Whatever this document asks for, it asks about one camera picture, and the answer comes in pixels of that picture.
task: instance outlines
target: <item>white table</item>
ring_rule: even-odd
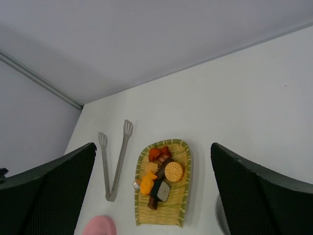
[[[296,36],[312,41],[297,32],[87,104],[67,148],[70,152],[87,142],[98,148],[75,234],[91,218],[105,214],[115,221],[118,235],[222,235],[214,214],[218,189],[210,160],[213,142],[313,183],[313,47],[295,45]],[[124,119],[133,122],[134,132],[117,199],[110,203],[97,138],[102,131],[109,139],[112,184]],[[192,151],[184,228],[137,227],[132,187],[136,162],[142,149],[164,139],[182,139]]]

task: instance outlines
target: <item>bamboo tray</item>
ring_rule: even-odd
[[[188,200],[188,192],[191,177],[191,153],[189,146],[182,140],[165,140],[146,147],[140,154],[137,162],[135,179],[141,179],[144,168],[148,161],[151,148],[162,148],[168,146],[173,160],[179,162],[184,168],[183,178],[172,183],[166,181],[171,187],[167,202],[159,202],[157,210],[148,208],[149,196],[135,190],[135,218],[136,225],[140,224],[165,224],[183,227],[185,211]]]

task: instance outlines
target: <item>tongs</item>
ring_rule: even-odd
[[[107,161],[108,138],[105,134],[103,134],[102,132],[99,132],[99,143],[100,143],[101,152],[102,152],[104,183],[105,183],[105,188],[106,188],[106,200],[109,202],[114,202],[116,200],[117,187],[118,187],[119,179],[121,176],[126,148],[127,148],[129,138],[132,136],[132,133],[133,133],[133,124],[130,121],[125,120],[124,121],[124,136],[123,136],[121,152],[118,158],[112,191],[110,191],[110,181],[109,181],[108,161]]]

